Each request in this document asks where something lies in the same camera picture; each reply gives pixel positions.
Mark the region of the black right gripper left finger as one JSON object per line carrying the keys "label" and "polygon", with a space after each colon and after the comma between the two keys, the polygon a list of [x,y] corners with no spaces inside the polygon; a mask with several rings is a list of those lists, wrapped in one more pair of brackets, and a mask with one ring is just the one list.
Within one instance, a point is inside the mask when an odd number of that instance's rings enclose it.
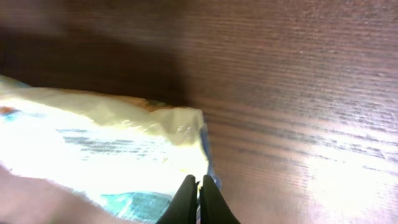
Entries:
{"label": "black right gripper left finger", "polygon": [[196,178],[187,175],[156,224],[196,224],[197,190]]}

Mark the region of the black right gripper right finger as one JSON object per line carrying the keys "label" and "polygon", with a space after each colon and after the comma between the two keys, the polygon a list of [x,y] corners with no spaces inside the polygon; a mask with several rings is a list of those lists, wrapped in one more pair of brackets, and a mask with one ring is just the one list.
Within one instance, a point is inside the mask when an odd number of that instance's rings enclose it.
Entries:
{"label": "black right gripper right finger", "polygon": [[200,188],[201,224],[240,224],[210,175],[203,176]]}

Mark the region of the beige chips bag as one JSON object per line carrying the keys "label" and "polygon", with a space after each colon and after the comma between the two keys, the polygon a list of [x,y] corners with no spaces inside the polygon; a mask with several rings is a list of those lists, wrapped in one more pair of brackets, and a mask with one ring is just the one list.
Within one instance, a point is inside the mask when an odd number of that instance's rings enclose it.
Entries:
{"label": "beige chips bag", "polygon": [[1,77],[1,165],[123,220],[155,223],[187,175],[214,175],[203,113]]}

